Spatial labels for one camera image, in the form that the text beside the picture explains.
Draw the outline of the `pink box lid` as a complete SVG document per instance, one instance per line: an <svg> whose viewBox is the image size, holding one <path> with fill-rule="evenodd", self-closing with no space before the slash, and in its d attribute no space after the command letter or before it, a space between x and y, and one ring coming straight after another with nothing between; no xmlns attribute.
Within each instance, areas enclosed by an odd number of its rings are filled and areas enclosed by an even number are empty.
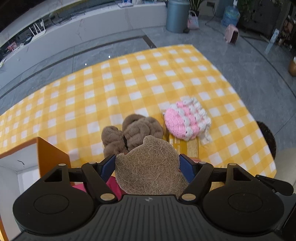
<svg viewBox="0 0 296 241"><path fill-rule="evenodd" d="M116 179L114 176L111 176L108 181L106 182L107 186L111 189L111 191L116 195L116 197L118 198L118 200L121 200L122 199L122 196L125 195L126 193L120 188L120 186L118 185ZM83 192L87 192L85 187L84 187L84 184L81 183L81 184L75 184L73 186L74 188L76 189L79 189Z"/></svg>

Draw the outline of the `pink white crochet pouch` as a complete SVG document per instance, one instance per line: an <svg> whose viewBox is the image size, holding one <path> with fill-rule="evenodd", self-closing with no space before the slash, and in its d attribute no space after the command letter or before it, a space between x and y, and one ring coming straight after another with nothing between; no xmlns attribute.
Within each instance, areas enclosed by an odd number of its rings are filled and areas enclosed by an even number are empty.
<svg viewBox="0 0 296 241"><path fill-rule="evenodd" d="M178 139L199 138L204 145L212 142L211 118L195 97L171 104L164 112L164 121L169 133Z"/></svg>

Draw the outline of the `blue water jug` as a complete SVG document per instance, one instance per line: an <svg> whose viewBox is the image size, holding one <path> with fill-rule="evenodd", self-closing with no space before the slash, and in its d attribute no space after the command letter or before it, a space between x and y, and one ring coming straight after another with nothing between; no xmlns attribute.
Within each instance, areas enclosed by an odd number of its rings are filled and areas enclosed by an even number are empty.
<svg viewBox="0 0 296 241"><path fill-rule="evenodd" d="M240 19L240 12L236 5L227 6L225 8L221 24L225 27L229 25L236 26Z"/></svg>

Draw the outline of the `pink woven handbag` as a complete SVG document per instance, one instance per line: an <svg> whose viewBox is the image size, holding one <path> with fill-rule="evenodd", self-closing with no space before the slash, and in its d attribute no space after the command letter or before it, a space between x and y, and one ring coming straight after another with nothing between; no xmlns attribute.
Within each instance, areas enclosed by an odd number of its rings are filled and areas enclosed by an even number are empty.
<svg viewBox="0 0 296 241"><path fill-rule="evenodd" d="M188 23L187 27L189 30L197 30L199 29L199 21L198 21L198 16L196 13L192 10L189 10L189 15L188 15Z"/></svg>

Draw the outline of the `orange cardboard storage box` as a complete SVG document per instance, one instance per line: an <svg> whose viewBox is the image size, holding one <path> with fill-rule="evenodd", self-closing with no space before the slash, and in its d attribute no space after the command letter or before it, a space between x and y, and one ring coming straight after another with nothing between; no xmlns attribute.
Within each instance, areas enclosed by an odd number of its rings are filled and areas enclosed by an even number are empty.
<svg viewBox="0 0 296 241"><path fill-rule="evenodd" d="M13 203L58 164L71 166L68 154L41 137L33 138L1 154L1 240L19 233Z"/></svg>

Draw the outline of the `small pink heater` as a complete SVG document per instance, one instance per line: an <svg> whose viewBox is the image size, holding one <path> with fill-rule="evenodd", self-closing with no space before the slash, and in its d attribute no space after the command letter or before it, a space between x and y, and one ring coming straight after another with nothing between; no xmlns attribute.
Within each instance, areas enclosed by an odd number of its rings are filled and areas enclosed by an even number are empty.
<svg viewBox="0 0 296 241"><path fill-rule="evenodd" d="M235 44L238 39L238 36L238 29L233 24L228 25L225 31L224 40L227 43Z"/></svg>

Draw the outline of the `brown fluffy knot cushion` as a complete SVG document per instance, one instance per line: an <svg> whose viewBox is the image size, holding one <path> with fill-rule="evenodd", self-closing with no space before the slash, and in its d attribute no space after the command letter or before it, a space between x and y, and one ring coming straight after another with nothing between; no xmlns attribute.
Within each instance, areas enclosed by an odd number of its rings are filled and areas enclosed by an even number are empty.
<svg viewBox="0 0 296 241"><path fill-rule="evenodd" d="M115 126L107 126L103 129L101 133L103 154L105 157L126 154L142 145L146 136L162 138L163 134L161 124L155 118L131 114L124 119L121 130Z"/></svg>

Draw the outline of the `dark side cabinet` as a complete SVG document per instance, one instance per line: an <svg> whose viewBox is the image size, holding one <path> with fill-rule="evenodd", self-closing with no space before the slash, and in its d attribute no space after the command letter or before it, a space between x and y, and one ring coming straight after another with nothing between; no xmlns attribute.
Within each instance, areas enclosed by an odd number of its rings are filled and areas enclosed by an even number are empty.
<svg viewBox="0 0 296 241"><path fill-rule="evenodd" d="M281 12L282 1L257 0L238 1L241 29L260 33L270 37Z"/></svg>

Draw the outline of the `blue-grey pedal trash bin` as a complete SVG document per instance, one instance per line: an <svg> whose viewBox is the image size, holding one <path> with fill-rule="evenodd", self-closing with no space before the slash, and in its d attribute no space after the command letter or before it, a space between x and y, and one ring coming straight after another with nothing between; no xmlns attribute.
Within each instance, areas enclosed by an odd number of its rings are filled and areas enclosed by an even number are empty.
<svg viewBox="0 0 296 241"><path fill-rule="evenodd" d="M188 33L189 1L169 0L166 2L166 7L166 29L172 33Z"/></svg>

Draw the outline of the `white marble tv console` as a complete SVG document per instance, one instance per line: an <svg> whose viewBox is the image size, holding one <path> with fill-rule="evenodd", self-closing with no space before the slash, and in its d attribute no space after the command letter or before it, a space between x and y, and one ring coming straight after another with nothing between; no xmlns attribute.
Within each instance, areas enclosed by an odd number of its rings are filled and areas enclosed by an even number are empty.
<svg viewBox="0 0 296 241"><path fill-rule="evenodd" d="M44 35L9 54L1 67L1 83L6 85L39 62L84 42L124 31L164 26L166 16L164 3L125 8L115 4L79 15L61 26L48 28Z"/></svg>

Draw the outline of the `white wifi router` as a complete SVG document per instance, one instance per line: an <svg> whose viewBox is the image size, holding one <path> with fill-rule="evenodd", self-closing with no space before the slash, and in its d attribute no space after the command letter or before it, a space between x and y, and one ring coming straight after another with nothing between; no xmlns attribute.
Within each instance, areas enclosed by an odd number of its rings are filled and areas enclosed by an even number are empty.
<svg viewBox="0 0 296 241"><path fill-rule="evenodd" d="M43 19L39 19L37 22L32 23L29 26L29 30L33 35L33 39L37 39L45 34L46 28Z"/></svg>

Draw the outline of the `yellow white checkered cloth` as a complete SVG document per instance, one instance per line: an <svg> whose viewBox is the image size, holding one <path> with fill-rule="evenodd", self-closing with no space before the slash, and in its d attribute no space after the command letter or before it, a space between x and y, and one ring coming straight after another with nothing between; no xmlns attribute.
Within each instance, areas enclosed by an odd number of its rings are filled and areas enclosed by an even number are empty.
<svg viewBox="0 0 296 241"><path fill-rule="evenodd" d="M196 98L209 117L211 142L199 158L230 162L274 177L276 165L253 116L217 68L191 45L113 58L37 90L1 115L1 152L41 137L66 152L73 167L103 158L101 131L132 113L163 121L170 104Z"/></svg>

